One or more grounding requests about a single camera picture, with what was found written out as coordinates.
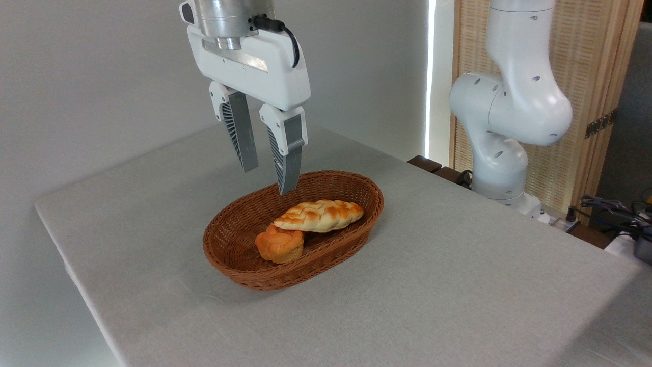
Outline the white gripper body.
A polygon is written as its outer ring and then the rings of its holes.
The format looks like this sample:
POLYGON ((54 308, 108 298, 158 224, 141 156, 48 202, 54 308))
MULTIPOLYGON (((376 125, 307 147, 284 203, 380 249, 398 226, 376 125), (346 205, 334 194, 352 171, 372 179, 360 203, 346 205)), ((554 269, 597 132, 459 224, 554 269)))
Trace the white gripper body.
POLYGON ((282 111, 303 106, 311 88, 303 59, 296 67, 293 44, 285 33, 259 31, 243 37, 241 49, 219 49, 198 27, 187 27, 194 60, 203 76, 282 111))

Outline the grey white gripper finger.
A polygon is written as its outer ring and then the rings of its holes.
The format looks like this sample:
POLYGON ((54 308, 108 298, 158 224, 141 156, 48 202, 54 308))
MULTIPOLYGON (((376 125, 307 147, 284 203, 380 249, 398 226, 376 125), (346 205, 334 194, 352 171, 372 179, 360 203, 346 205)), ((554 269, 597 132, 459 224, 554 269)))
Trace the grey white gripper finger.
POLYGON ((302 147, 307 145, 307 122, 303 107, 281 111, 269 104, 259 110, 267 125, 268 139, 280 195, 296 188, 301 173, 302 147))
POLYGON ((256 169, 258 155, 246 95, 217 81, 210 82, 209 93, 216 119, 226 126, 242 169, 256 169))

